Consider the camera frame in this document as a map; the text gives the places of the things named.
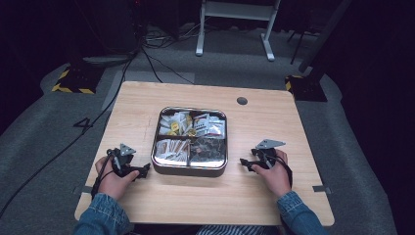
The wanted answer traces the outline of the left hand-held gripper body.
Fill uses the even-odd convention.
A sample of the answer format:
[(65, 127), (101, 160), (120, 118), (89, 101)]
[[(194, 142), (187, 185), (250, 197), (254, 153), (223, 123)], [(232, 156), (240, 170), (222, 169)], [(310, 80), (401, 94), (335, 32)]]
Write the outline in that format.
[(117, 176), (124, 177), (138, 169), (138, 166), (130, 165), (135, 153), (136, 151), (134, 149), (123, 143), (118, 148), (107, 150), (107, 154), (113, 158), (112, 167)]

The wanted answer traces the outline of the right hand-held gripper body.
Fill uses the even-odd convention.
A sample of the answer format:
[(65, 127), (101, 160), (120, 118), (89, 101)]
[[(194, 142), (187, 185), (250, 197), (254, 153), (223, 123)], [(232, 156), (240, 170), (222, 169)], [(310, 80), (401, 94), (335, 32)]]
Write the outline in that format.
[(274, 167), (276, 163), (285, 165), (286, 163), (276, 153), (276, 148), (284, 145), (285, 142), (283, 141), (263, 139), (252, 149), (252, 154), (258, 157), (258, 160), (251, 162), (251, 165), (259, 165), (265, 169)]

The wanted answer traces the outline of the square metal divided tray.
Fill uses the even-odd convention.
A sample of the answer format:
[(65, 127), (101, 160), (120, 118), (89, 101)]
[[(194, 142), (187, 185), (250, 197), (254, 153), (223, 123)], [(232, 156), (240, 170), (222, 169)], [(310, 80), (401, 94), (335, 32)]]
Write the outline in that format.
[[(211, 137), (197, 137), (196, 130), (194, 136), (174, 136), (174, 135), (160, 135), (160, 120), (161, 116), (167, 115), (171, 116), (174, 113), (178, 112), (189, 112), (190, 116), (193, 119), (194, 117), (200, 116), (203, 114), (210, 114), (211, 116), (219, 117), (224, 119), (225, 123), (225, 133), (226, 137), (223, 139), (225, 141), (225, 159), (218, 162), (207, 162), (207, 163), (196, 163), (190, 160), (191, 144), (195, 142), (198, 138), (211, 138)], [(207, 110), (207, 109), (194, 109), (194, 108), (182, 108), (182, 107), (166, 107), (161, 110), (159, 114), (159, 120), (156, 128), (156, 134), (152, 149), (151, 159), (154, 165), (156, 172), (160, 174), (169, 174), (169, 175), (186, 175), (186, 176), (200, 176), (200, 177), (218, 177), (223, 174), (227, 163), (228, 163), (228, 151), (227, 151), (227, 117), (226, 115), (219, 110)], [(159, 162), (155, 158), (156, 153), (156, 144), (163, 139), (178, 139), (178, 140), (188, 140), (189, 141), (189, 156), (186, 163), (168, 163), (168, 162)]]

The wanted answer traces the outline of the pile of white yellow packets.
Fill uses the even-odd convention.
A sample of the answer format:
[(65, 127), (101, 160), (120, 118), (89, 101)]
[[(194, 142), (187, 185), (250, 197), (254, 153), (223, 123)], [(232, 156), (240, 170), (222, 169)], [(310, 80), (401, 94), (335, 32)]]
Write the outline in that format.
[(163, 115), (160, 120), (160, 135), (194, 136), (193, 119), (189, 112), (178, 112), (171, 116)]

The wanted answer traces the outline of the pile of white red packets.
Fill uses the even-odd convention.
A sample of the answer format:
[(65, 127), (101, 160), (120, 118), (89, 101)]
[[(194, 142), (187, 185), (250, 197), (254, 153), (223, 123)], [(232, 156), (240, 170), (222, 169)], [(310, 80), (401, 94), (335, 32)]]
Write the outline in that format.
[(193, 127), (196, 130), (197, 137), (205, 136), (224, 139), (226, 137), (225, 123), (224, 119), (211, 116), (210, 114), (203, 114), (194, 117)]

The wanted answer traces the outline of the person's left hand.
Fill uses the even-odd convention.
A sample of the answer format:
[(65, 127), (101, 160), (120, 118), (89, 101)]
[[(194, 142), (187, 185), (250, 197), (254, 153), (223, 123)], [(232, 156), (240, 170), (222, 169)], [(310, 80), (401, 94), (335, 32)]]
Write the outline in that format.
[(139, 175), (139, 171), (134, 170), (124, 177), (119, 177), (113, 172), (111, 163), (106, 162), (105, 157), (102, 157), (100, 160), (98, 160), (95, 163), (95, 167), (98, 173), (102, 173), (98, 192), (106, 194), (116, 201), (120, 200), (123, 197), (127, 187)]

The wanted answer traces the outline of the person's right hand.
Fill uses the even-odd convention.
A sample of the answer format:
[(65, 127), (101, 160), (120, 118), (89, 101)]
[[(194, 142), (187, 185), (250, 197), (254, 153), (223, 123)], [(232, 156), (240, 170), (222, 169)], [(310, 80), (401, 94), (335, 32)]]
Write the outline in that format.
[[(276, 149), (276, 153), (286, 163), (285, 165), (287, 165), (287, 154), (278, 149)], [(270, 169), (262, 168), (259, 165), (256, 166), (256, 173), (264, 179), (268, 189), (275, 195), (277, 199), (281, 198), (292, 190), (289, 175), (285, 169), (285, 165), (276, 163), (275, 166)]]

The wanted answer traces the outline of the pile of dark packets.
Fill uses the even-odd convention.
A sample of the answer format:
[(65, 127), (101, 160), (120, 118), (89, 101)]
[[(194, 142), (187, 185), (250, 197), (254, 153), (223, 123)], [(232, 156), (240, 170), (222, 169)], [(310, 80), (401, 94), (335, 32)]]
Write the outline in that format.
[(196, 163), (223, 161), (225, 150), (223, 139), (198, 138), (191, 144), (190, 160)]

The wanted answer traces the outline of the grey tape strip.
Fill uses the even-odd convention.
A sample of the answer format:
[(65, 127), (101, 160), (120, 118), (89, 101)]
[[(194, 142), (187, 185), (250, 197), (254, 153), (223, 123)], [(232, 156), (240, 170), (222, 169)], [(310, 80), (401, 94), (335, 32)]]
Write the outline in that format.
[(330, 195), (333, 193), (333, 191), (330, 189), (330, 187), (324, 186), (324, 185), (314, 185), (312, 186), (312, 189), (314, 192), (324, 192), (327, 195)]
[(92, 191), (92, 187), (91, 186), (76, 186), (73, 188), (72, 193), (74, 195), (80, 196), (82, 193), (86, 193), (86, 194), (90, 194)]

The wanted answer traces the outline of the person's striped clothing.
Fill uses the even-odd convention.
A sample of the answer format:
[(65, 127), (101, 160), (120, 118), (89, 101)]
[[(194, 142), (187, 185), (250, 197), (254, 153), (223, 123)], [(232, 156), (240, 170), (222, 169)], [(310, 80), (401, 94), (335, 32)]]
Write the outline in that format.
[(204, 225), (196, 235), (283, 235), (277, 226)]

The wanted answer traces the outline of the black yellow striped stand base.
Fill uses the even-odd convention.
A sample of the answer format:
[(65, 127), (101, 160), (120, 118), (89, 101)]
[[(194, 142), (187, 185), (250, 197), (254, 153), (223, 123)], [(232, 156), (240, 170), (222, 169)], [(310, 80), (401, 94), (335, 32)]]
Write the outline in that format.
[(288, 75), (285, 77), (285, 85), (296, 101), (327, 101), (320, 83), (312, 81), (307, 76)]
[(54, 92), (95, 94), (104, 70), (104, 68), (95, 67), (82, 70), (68, 66), (61, 73), (52, 90)]

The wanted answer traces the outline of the thin black tripod leg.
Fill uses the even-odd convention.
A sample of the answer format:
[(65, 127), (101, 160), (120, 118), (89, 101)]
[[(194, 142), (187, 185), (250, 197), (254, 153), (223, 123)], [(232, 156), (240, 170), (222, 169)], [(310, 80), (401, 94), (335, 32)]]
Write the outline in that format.
[(296, 59), (296, 56), (298, 54), (298, 50), (299, 50), (299, 48), (300, 48), (300, 46), (302, 44), (302, 40), (303, 40), (303, 38), (305, 36), (305, 31), (303, 31), (303, 32), (293, 31), (293, 33), (288, 38), (287, 43), (291, 42), (291, 40), (294, 38), (294, 36), (296, 34), (298, 34), (300, 36), (300, 38), (299, 38), (299, 40), (298, 40), (298, 42), (296, 44), (296, 48), (295, 48), (294, 53), (293, 53), (293, 56), (292, 56), (292, 58), (290, 60), (290, 65), (292, 65), (294, 63), (295, 59)]

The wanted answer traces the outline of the dark slanted metal pole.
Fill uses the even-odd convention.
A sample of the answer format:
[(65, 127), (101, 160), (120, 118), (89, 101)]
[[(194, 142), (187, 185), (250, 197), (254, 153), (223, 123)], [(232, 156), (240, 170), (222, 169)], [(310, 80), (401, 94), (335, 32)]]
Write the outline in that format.
[(300, 72), (305, 72), (309, 67), (312, 67), (311, 72), (314, 73), (325, 72), (329, 66), (331, 54), (334, 53), (334, 49), (330, 48), (330, 43), (334, 39), (336, 27), (341, 23), (351, 2), (352, 0), (342, 0), (332, 11), (310, 51), (300, 63)]

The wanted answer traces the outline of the dark cabinet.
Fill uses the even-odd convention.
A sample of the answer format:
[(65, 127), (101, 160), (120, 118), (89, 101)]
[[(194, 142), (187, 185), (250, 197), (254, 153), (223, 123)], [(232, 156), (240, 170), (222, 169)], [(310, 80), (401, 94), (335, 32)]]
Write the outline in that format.
[(73, 0), (98, 41), (111, 54), (139, 49), (139, 16), (133, 0)]

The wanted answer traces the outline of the white metal desk frame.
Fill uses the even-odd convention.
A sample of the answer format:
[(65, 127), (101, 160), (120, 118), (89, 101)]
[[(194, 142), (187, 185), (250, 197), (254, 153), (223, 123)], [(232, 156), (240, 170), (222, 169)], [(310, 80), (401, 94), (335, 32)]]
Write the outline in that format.
[(260, 40), (269, 62), (275, 60), (269, 37), (274, 26), (281, 0), (275, 0), (272, 6), (259, 6), (240, 3), (217, 2), (202, 0), (200, 10), (200, 29), (195, 54), (201, 57), (204, 53), (206, 17), (253, 20), (267, 22), (266, 32), (260, 35)]

